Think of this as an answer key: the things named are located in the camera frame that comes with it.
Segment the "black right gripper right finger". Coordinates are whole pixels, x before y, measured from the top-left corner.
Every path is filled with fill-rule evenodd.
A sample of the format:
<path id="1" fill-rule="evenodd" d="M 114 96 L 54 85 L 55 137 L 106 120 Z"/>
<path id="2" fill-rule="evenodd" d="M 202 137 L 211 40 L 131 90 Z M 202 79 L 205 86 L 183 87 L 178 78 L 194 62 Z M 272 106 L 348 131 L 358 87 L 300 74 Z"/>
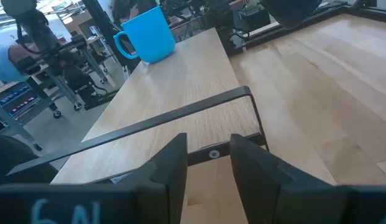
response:
<path id="1" fill-rule="evenodd" d="M 337 195 L 332 186 L 232 134 L 231 163 L 249 224 L 335 222 Z"/>

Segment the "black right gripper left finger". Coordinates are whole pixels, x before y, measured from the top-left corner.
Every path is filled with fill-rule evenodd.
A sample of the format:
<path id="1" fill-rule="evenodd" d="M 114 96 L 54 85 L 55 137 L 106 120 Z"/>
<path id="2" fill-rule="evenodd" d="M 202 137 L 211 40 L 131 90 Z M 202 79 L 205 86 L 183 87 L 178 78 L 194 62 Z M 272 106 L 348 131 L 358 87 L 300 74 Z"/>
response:
<path id="1" fill-rule="evenodd" d="M 187 158 L 187 134 L 180 133 L 128 176 L 133 224 L 180 224 Z"/>

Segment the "blue mug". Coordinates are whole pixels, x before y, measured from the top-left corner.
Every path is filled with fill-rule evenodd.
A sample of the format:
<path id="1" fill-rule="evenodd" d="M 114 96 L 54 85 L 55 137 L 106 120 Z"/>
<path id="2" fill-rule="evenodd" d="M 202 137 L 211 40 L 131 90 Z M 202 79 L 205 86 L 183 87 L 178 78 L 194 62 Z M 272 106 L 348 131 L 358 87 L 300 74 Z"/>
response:
<path id="1" fill-rule="evenodd" d="M 122 31 L 113 36 L 118 51 L 130 60 L 140 58 L 147 63 L 159 62 L 175 50 L 175 39 L 160 6 L 154 7 L 121 24 Z M 136 53 L 127 53 L 120 43 L 120 36 L 130 40 Z"/>

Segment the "grey wheeled metal cart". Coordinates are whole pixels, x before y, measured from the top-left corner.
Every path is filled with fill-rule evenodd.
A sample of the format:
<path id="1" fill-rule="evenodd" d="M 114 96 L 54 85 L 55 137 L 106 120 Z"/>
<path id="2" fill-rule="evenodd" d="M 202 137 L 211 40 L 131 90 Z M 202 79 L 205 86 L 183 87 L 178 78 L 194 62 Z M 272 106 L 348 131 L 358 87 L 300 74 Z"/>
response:
<path id="1" fill-rule="evenodd" d="M 62 97 L 68 98 L 73 104 L 76 111 L 84 108 L 90 110 L 107 102 L 110 102 L 116 95 L 117 90 L 107 91 L 94 82 L 89 76 L 89 73 L 85 70 L 81 70 L 77 66 L 80 57 L 77 56 L 77 52 L 81 53 L 81 56 L 86 59 L 90 64 L 92 70 L 98 72 L 102 78 L 106 78 L 103 71 L 100 69 L 99 64 L 96 63 L 94 57 L 86 49 L 86 43 L 83 45 L 73 46 L 72 43 L 61 46 L 59 58 L 61 61 L 66 61 L 68 65 L 60 67 L 58 72 L 53 72 L 51 66 L 46 65 L 44 68 L 40 68 L 38 65 L 36 73 L 45 72 L 52 82 L 58 86 L 58 90 L 42 98 L 40 102 L 32 100 L 27 104 L 32 109 L 22 111 L 23 115 L 18 118 L 14 118 L 5 109 L 4 105 L 0 104 L 0 118 L 5 122 L 8 128 L 12 129 L 12 134 L 18 134 L 24 139 L 30 141 L 36 151 L 41 151 L 42 148 L 38 142 L 32 137 L 25 129 L 24 126 L 38 116 L 44 109 L 50 108 L 50 105 Z"/>

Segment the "black office chair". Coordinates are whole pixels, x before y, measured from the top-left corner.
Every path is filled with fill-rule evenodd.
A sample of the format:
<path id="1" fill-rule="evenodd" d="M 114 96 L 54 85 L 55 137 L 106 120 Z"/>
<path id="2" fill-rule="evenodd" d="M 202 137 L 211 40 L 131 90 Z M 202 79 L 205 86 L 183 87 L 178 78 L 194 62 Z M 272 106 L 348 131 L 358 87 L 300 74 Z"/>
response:
<path id="1" fill-rule="evenodd" d="M 31 148 L 15 138 L 0 135 L 0 185 L 51 183 L 58 170 L 51 164 L 7 176 L 16 165 L 37 159 Z"/>

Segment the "blue printed panel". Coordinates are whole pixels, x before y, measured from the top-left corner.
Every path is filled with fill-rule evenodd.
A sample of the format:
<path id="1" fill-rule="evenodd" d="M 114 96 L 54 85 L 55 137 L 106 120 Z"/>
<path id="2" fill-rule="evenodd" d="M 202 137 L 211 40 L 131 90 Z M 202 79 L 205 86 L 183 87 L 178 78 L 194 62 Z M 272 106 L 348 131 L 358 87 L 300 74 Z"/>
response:
<path id="1" fill-rule="evenodd" d="M 15 119 L 40 102 L 40 97 L 26 82 L 19 82 L 0 92 L 0 107 Z"/>

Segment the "person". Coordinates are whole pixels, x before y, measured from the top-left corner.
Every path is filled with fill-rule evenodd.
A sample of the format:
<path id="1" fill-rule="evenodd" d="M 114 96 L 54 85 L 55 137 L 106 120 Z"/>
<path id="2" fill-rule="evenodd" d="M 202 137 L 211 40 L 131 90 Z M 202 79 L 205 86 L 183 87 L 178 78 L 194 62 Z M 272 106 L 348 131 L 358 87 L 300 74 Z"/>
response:
<path id="1" fill-rule="evenodd" d="M 113 0 L 112 15 L 114 23 L 121 25 L 139 15 L 138 0 Z"/>
<path id="2" fill-rule="evenodd" d="M 0 80 L 3 82 L 24 82 L 28 75 L 17 66 L 19 60 L 29 56 L 20 45 L 0 45 Z"/>

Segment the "black aluminium table frame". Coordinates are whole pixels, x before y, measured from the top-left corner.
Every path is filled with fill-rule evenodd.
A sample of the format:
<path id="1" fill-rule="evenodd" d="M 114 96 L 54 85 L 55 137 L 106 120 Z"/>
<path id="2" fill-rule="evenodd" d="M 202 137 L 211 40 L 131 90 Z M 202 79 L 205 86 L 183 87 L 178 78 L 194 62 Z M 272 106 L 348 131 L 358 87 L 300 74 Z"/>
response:
<path id="1" fill-rule="evenodd" d="M 228 56 L 241 54 L 247 49 L 291 34 L 292 32 L 317 24 L 340 14 L 350 14 L 366 19 L 386 22 L 386 8 L 378 7 L 377 3 L 378 0 L 354 0 L 351 4 L 342 0 L 334 0 L 320 6 L 317 10 L 315 10 L 311 17 L 307 18 L 295 28 L 286 29 L 274 22 L 251 32 L 248 37 L 238 38 L 238 40 L 241 40 L 242 43 L 233 48 L 226 49 L 226 54 Z"/>

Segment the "black metal post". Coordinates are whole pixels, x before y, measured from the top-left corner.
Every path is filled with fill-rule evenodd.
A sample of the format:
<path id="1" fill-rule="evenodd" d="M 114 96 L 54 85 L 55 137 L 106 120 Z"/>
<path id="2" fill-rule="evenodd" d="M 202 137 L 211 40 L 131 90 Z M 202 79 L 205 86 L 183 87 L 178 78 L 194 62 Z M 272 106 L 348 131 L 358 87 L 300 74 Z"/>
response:
<path id="1" fill-rule="evenodd" d="M 98 0 L 82 1 L 89 11 L 91 17 L 94 19 L 103 37 L 107 40 L 108 45 L 118 59 L 119 63 L 132 73 L 136 66 L 139 64 L 140 60 L 129 60 L 118 51 L 116 44 L 114 43 L 113 36 L 116 35 L 121 29 L 110 20 L 108 14 L 100 6 Z"/>

